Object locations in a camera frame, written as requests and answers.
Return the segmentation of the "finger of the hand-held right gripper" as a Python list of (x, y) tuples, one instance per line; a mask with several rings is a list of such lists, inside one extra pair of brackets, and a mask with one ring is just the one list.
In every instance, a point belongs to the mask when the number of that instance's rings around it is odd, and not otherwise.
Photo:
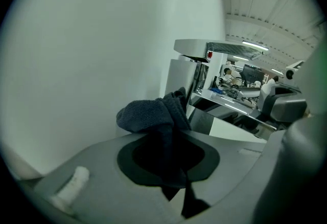
[(269, 93), (261, 91), (261, 114), (276, 122), (295, 122), (306, 109), (301, 92), (283, 86), (273, 86)]

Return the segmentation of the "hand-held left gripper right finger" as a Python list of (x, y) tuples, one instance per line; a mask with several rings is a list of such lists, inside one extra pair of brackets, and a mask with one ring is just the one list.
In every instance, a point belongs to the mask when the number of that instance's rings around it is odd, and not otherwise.
[(221, 201), (247, 175), (266, 141), (239, 140), (181, 132), (181, 159), (188, 184), (182, 216), (191, 218)]

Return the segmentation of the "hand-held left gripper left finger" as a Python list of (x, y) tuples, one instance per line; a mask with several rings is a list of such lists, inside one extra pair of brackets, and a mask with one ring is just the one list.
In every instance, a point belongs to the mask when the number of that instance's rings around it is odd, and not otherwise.
[(140, 134), (130, 134), (91, 145), (49, 173), (34, 188), (45, 200), (68, 182), (76, 167), (86, 167), (90, 177), (72, 203), (73, 216), (48, 203), (38, 203), (40, 210), (55, 224), (178, 223), (178, 214), (160, 188), (139, 186), (118, 167), (119, 150), (140, 138)]

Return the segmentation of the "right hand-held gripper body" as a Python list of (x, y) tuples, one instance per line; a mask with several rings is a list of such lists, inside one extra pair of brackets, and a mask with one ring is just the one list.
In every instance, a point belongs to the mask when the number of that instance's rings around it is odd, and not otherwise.
[(304, 61), (298, 61), (294, 64), (291, 64), (285, 69), (285, 84), (286, 85), (295, 85), (294, 75), (304, 64)]

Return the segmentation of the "dark blue cloth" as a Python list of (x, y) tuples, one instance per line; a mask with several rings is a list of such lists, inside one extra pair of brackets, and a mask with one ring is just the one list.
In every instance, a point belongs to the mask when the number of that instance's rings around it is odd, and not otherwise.
[(136, 100), (122, 108), (116, 115), (118, 127), (131, 133), (150, 133), (158, 147), (161, 190), (170, 201), (186, 184), (186, 174), (177, 165), (174, 130), (190, 130), (186, 117), (186, 90), (184, 87), (155, 100)]

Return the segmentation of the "chrome faucet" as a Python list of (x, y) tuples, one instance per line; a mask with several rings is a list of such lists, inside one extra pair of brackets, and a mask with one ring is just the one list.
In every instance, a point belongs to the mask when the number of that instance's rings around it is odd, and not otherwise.
[(202, 39), (178, 39), (174, 50), (180, 57), (170, 62), (166, 93), (186, 89), (186, 116), (193, 131), (209, 135), (214, 118), (263, 140), (277, 130), (261, 117), (255, 103), (244, 98), (245, 93), (259, 92), (258, 88), (238, 89), (222, 81), (226, 57), (252, 60), (261, 55), (259, 51), (232, 42)]

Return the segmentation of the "dark computer monitor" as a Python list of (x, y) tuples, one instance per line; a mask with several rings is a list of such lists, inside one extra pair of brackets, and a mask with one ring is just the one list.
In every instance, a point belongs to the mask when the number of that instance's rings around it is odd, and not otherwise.
[(248, 84), (255, 83), (256, 81), (262, 83), (265, 75), (261, 69), (247, 64), (243, 67), (243, 74)]

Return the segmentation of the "ceiling tube light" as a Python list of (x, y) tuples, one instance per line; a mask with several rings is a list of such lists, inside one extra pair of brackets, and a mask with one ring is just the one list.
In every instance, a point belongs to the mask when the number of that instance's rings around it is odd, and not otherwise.
[(263, 50), (263, 51), (268, 51), (269, 50), (267, 47), (263, 47), (263, 46), (260, 46), (258, 44), (250, 43), (250, 42), (247, 42), (247, 41), (242, 41), (242, 44), (250, 46), (250, 47), (258, 48), (258, 49)]

